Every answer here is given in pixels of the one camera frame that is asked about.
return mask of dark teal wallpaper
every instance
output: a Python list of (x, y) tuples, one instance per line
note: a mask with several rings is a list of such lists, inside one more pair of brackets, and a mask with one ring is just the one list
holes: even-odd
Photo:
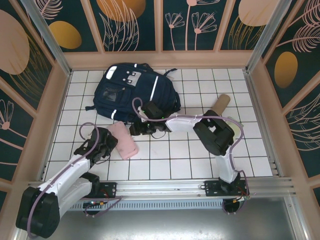
[(226, 0), (163, 0), (163, 50), (213, 50)]
[(253, 50), (277, 0), (236, 0), (221, 50)]
[(320, 2), (306, 0), (265, 66), (284, 107), (320, 70)]
[(314, 188), (313, 192), (314, 192), (315, 198), (316, 198), (316, 200), (319, 204), (319, 207), (320, 207), (320, 187)]
[(320, 84), (287, 115), (292, 136), (309, 178), (320, 174)]
[(154, 0), (90, 0), (106, 52), (155, 51)]
[(63, 52), (97, 52), (80, 0), (36, 0)]
[(288, 15), (290, 14), (292, 8), (295, 6), (296, 3), (297, 3), (297, 0), (292, 0), (291, 1), (290, 6), (289, 6), (288, 10), (286, 11), (284, 17), (282, 18), (277, 30), (275, 31), (275, 33), (273, 34), (272, 38), (270, 39), (268, 45), (266, 46), (265, 50), (263, 51), (262, 58), (264, 58), (265, 55), (267, 54), (267, 52), (268, 52), (269, 48), (271, 47), (275, 37), (278, 35), (279, 31), (281, 30), (282, 26), (284, 25), (285, 21), (288, 18)]
[(0, 179), (12, 180), (32, 122), (32, 116), (0, 90)]
[(7, 193), (5, 191), (0, 190), (0, 213), (1, 213), (2, 206), (5, 203), (6, 196), (7, 196)]
[(0, 79), (37, 109), (52, 65), (8, 0), (0, 1)]

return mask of cardboard tube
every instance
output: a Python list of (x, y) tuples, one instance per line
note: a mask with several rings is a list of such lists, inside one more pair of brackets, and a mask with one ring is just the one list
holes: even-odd
[(230, 102), (230, 97), (226, 94), (221, 94), (215, 104), (211, 107), (211, 110), (221, 116)]

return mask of white tile floor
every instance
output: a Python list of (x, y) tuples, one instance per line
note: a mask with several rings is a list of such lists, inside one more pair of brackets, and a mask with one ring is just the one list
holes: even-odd
[[(165, 69), (156, 70), (165, 73)], [(51, 156), (43, 179), (48, 180), (67, 164), (70, 156), (83, 140), (79, 126), (92, 122), (101, 127), (113, 120), (97, 115), (95, 110), (85, 111), (93, 104), (95, 89), (104, 71), (75, 71), (65, 99)], [(259, 130), (247, 84), (241, 69), (178, 69), (169, 73), (175, 90), (180, 94), (181, 113), (202, 114), (220, 94), (227, 94), (231, 102), (222, 114), (244, 125), (245, 140), (234, 149), (235, 166), (248, 177), (272, 176), (266, 149)], [(93, 127), (83, 128), (87, 135)], [(163, 132), (154, 134), (155, 138)], [(117, 150), (110, 161), (95, 165), (90, 172), (101, 180), (167, 180), (217, 178), (216, 159), (204, 148), (195, 133), (166, 133), (160, 139), (148, 135), (133, 137), (139, 153), (130, 160), (122, 160)]]

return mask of pink phone case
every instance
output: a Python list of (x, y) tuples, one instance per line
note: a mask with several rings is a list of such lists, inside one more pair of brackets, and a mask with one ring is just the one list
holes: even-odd
[(138, 153), (138, 146), (122, 121), (110, 125), (108, 129), (112, 136), (118, 139), (118, 144), (115, 148), (123, 160), (127, 160)]

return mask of backpack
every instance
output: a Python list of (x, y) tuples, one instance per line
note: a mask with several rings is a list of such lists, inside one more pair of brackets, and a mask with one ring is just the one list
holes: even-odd
[[(164, 75), (155, 72), (148, 64), (118, 63), (110, 66), (98, 84), (93, 98), (99, 115), (122, 122), (134, 123), (140, 118), (132, 107), (132, 100), (142, 99), (143, 104), (153, 101), (165, 114), (180, 110), (180, 98), (167, 74), (177, 70), (173, 68)], [(134, 103), (136, 109), (139, 101)]]

